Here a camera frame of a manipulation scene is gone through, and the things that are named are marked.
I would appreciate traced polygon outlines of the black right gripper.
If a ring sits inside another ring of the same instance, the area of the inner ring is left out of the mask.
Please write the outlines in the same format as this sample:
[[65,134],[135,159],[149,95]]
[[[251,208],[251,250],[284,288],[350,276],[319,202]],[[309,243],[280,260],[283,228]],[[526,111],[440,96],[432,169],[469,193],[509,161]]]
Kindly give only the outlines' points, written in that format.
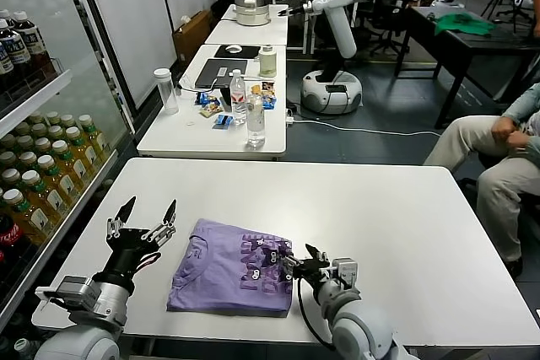
[[287,255],[282,259],[282,281],[304,279],[309,284],[320,284],[328,279],[327,269],[330,267],[330,262],[327,253],[310,244],[305,244],[305,248],[310,255],[308,259],[298,261],[292,255]]

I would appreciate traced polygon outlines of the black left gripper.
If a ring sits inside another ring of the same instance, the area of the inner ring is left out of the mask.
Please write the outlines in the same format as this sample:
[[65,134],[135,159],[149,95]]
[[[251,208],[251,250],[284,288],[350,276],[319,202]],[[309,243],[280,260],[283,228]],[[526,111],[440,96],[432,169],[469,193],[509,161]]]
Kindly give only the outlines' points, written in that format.
[[106,224],[106,242],[112,253],[102,271],[102,282],[131,282],[134,275],[160,257],[159,247],[167,243],[176,232],[176,199],[169,205],[163,220],[150,231],[125,228],[136,197],[122,205]]

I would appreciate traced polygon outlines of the person right hand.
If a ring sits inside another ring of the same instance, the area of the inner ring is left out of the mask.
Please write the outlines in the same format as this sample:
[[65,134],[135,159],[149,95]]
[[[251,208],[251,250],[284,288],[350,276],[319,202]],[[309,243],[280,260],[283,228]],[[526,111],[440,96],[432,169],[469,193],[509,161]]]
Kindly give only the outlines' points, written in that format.
[[516,131],[518,127],[509,117],[498,117],[491,128],[491,133],[496,142],[506,142],[510,134]]

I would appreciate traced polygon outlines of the person left hand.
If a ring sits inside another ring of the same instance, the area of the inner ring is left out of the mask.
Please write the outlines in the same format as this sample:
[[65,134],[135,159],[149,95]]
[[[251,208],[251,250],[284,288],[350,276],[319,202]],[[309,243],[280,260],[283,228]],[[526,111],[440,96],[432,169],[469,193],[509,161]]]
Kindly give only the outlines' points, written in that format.
[[524,150],[527,147],[529,138],[529,135],[525,132],[514,131],[506,138],[506,144],[509,148]]

